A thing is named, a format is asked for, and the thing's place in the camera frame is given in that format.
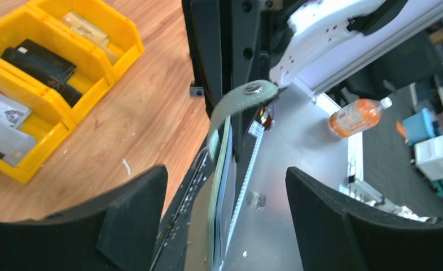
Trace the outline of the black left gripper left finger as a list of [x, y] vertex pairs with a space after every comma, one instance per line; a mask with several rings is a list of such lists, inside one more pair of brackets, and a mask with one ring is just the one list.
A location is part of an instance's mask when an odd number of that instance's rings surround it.
[[0, 222], [0, 270], [149, 270], [167, 183], [158, 164], [42, 220]]

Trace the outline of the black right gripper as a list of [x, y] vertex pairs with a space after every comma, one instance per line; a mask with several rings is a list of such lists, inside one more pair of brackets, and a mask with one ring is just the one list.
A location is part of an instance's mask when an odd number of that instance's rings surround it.
[[[288, 19], [306, 1], [182, 1], [194, 86], [203, 89], [206, 112], [212, 115], [223, 96], [248, 81], [269, 78], [295, 31]], [[259, 112], [247, 108], [232, 117], [233, 154], [240, 162], [244, 137]]]

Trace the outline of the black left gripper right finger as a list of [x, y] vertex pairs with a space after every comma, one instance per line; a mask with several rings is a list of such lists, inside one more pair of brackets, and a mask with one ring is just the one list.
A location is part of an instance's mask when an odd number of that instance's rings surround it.
[[305, 270], [443, 270], [443, 225], [370, 207], [296, 167], [285, 183]]

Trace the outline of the gold credit card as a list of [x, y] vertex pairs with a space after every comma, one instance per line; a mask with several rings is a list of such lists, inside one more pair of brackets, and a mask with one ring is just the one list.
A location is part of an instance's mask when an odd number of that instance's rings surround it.
[[116, 54], [108, 48], [109, 38], [104, 31], [74, 11], [65, 14], [60, 21], [71, 30], [75, 31], [77, 34], [83, 36], [94, 45], [102, 49], [111, 64], [115, 64], [117, 62], [118, 58]]

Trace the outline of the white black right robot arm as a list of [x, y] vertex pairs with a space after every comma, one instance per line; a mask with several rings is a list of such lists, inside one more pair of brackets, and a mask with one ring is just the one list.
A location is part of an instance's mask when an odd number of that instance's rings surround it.
[[390, 23], [405, 1], [183, 1], [192, 88], [207, 114], [253, 80], [283, 88], [308, 65], [357, 34]]

